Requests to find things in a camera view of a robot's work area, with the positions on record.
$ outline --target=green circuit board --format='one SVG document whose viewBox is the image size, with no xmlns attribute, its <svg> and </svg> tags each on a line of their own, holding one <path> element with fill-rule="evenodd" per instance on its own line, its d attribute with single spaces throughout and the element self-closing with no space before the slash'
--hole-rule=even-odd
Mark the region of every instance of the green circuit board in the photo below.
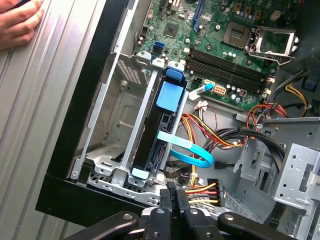
<svg viewBox="0 0 320 240">
<path fill-rule="evenodd" d="M 270 1 L 270 3 L 272 2 L 270 6 L 268 5 L 268 0 L 261 0 L 262 3 L 259 0 L 206 0 L 198 23 L 198 26 L 202 25 L 204 28 L 196 32 L 193 16 L 199 4 L 198 1 L 180 0 L 176 11 L 172 11 L 169 7 L 161 10 L 164 1 L 168 2 L 168 0 L 153 0 L 151 2 L 150 10 L 142 29 L 145 39 L 143 44 L 137 44 L 136 53 L 147 51 L 154 58 L 161 58 L 162 54 L 165 54 L 170 61 L 180 62 L 182 60 L 183 63 L 189 54 L 190 47 L 195 46 L 199 51 L 266 75 L 274 75 L 278 68 L 275 62 L 249 56 L 244 49 L 223 42 L 229 23 L 237 23 L 250 29 L 256 26 L 291 29 L 299 6 L 296 0 L 273 0 Z M 221 6 L 226 2 L 230 2 L 230 5 L 222 11 Z M 281 18 L 271 20 L 275 11 L 281 12 Z M 284 50 L 288 40 L 287 36 L 282 34 L 268 34 L 264 39 L 262 50 L 276 53 Z M 155 41 L 165 45 L 163 53 L 159 55 L 153 52 Z M 227 85 L 225 82 L 219 81 L 219 79 L 212 79 L 206 75 L 200 75 L 199 73 L 189 74 L 188 70 L 185 71 L 185 74 L 189 81 L 188 88 L 190 91 L 199 87 L 199 83 L 195 81 L 196 79 L 207 79 L 222 87 Z M 214 92 L 205 92 L 203 94 L 244 110 L 251 109 L 262 99 L 261 94 L 248 91 L 245 96 L 241 97 L 240 102 L 235 102 L 231 98 L 234 93 L 228 91 L 223 96 Z"/>
</svg>

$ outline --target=human hand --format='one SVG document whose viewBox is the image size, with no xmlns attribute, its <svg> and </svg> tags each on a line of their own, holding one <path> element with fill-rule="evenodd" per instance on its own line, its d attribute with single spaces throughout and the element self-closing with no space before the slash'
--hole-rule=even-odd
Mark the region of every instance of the human hand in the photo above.
<svg viewBox="0 0 320 240">
<path fill-rule="evenodd" d="M 30 42 L 44 14 L 44 0 L 31 0 L 11 9 L 20 1 L 0 0 L 0 50 Z"/>
</svg>

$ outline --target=blue release tab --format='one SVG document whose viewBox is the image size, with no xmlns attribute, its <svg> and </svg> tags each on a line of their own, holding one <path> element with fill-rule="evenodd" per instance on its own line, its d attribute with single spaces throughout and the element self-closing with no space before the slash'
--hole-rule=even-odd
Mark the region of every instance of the blue release tab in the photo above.
<svg viewBox="0 0 320 240">
<path fill-rule="evenodd" d="M 179 82 L 182 80 L 183 78 L 183 74 L 179 71 L 173 70 L 173 69 L 168 69 L 165 73 L 165 76 L 168 78 L 172 78 L 175 80 L 178 80 Z"/>
<path fill-rule="evenodd" d="M 176 112 L 184 88 L 172 83 L 163 82 L 156 105 L 171 112 Z"/>
</svg>

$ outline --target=finger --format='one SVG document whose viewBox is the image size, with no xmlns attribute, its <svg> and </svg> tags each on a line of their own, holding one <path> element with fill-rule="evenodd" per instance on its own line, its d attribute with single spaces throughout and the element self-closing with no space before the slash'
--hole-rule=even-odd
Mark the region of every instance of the finger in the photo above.
<svg viewBox="0 0 320 240">
<path fill-rule="evenodd" d="M 11 41 L 11 47 L 19 46 L 19 45 L 30 42 L 34 35 L 35 35 L 35 30 L 32 30 L 27 34 L 14 37 Z"/>
<path fill-rule="evenodd" d="M 26 4 L 1 14 L 1 20 L 6 20 L 6 27 L 24 22 L 38 11 L 44 0 L 32 0 Z"/>
<path fill-rule="evenodd" d="M 0 0 L 0 14 L 12 9 L 21 0 Z"/>
<path fill-rule="evenodd" d="M 44 9 L 40 9 L 30 18 L 24 22 L 18 23 L 10 27 L 6 32 L 11 36 L 20 36 L 31 32 L 40 22 L 42 16 L 44 15 Z"/>
</svg>

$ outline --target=motherboard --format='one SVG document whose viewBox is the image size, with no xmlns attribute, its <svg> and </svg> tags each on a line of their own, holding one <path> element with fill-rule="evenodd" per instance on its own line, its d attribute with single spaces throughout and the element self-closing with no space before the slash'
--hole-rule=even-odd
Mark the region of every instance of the motherboard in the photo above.
<svg viewBox="0 0 320 240">
<path fill-rule="evenodd" d="M 250 110 L 270 94 L 279 66 L 273 55 L 249 55 L 255 33 L 292 29 L 298 10 L 298 0 L 153 0 L 135 52 L 185 65 L 190 91 L 212 83 L 202 95 Z M 288 37 L 266 31 L 259 49 L 282 53 Z"/>
</svg>

